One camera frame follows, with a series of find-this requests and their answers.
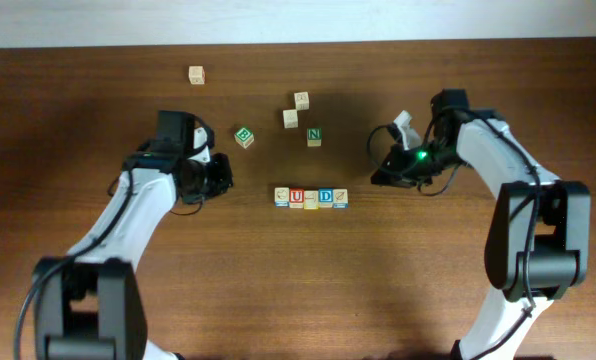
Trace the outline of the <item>blue D letter block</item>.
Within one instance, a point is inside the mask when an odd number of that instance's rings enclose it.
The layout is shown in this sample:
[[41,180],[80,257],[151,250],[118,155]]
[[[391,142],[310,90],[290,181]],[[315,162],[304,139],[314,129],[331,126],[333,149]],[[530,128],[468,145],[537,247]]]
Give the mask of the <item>blue D letter block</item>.
[[321,188],[318,190],[318,206],[320,208],[332,208],[333,203],[333,190],[331,188]]

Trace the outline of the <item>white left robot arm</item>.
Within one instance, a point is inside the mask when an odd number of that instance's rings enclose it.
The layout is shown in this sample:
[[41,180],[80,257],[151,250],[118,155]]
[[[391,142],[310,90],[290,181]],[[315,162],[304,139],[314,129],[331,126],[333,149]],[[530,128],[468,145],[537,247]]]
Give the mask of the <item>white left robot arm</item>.
[[90,231],[64,257],[36,265],[34,345],[39,359],[175,359],[148,338],[135,272],[177,202],[203,206],[232,187],[222,153],[203,163],[178,154],[137,152]]

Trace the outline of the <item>red U letter block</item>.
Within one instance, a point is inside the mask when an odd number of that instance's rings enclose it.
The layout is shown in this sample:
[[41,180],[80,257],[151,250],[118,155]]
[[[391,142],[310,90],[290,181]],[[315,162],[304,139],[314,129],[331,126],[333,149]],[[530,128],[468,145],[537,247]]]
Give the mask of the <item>red U letter block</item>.
[[289,207],[303,208],[304,207],[304,190],[298,188],[289,189]]

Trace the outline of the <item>yellow edged wooden block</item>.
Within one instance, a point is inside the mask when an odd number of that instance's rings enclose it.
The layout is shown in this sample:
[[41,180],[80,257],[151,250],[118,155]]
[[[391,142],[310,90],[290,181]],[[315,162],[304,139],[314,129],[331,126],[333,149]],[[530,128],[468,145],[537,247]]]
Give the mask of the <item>yellow edged wooden block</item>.
[[315,210],[319,208],[319,191],[305,190],[303,207],[306,210]]

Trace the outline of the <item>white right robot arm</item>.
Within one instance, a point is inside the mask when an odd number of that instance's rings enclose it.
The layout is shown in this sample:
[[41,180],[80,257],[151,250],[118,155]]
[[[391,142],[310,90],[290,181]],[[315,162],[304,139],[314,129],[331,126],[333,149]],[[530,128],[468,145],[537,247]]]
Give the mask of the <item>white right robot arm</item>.
[[484,250],[490,283],[453,359],[511,359],[538,317],[587,274],[591,194],[545,169],[493,109],[440,105],[425,135],[401,112],[386,125],[394,144],[375,185],[422,188],[444,170],[472,168],[496,206]]

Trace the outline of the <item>baseball picture wooden block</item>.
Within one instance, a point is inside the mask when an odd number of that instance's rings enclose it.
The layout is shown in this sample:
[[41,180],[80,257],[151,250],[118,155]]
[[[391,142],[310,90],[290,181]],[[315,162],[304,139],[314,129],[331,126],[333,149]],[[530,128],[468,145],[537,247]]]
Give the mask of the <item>baseball picture wooden block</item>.
[[288,187],[276,187],[274,189],[274,203],[276,207],[289,206],[290,189]]

